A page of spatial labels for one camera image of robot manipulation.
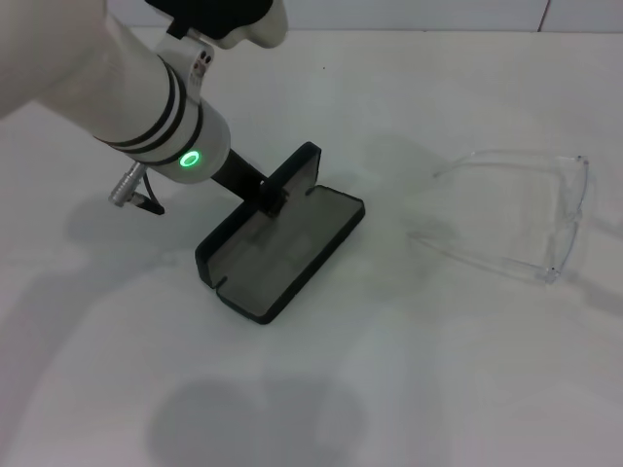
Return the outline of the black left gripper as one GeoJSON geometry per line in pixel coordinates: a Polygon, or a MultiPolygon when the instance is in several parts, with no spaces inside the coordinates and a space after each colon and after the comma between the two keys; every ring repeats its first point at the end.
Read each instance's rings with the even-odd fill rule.
{"type": "Polygon", "coordinates": [[[261,171],[234,150],[211,179],[243,201],[255,203],[268,217],[278,216],[289,198],[282,186],[266,181],[261,171]]]}

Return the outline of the black glasses case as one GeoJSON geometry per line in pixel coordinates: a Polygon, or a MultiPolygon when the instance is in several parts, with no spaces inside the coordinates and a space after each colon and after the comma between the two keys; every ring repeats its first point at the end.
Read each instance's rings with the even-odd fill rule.
{"type": "Polygon", "coordinates": [[[318,184],[320,160],[318,146],[303,144],[266,176],[289,194],[278,216],[241,200],[195,250],[202,282],[257,324],[287,307],[366,214],[362,199],[318,184]]]}

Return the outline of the clear white glasses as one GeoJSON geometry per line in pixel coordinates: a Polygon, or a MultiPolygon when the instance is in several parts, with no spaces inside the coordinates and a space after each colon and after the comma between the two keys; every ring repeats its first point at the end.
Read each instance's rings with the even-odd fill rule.
{"type": "Polygon", "coordinates": [[[530,150],[474,152],[436,171],[444,193],[416,239],[478,269],[555,283],[572,256],[589,195],[586,157],[530,150]]]}

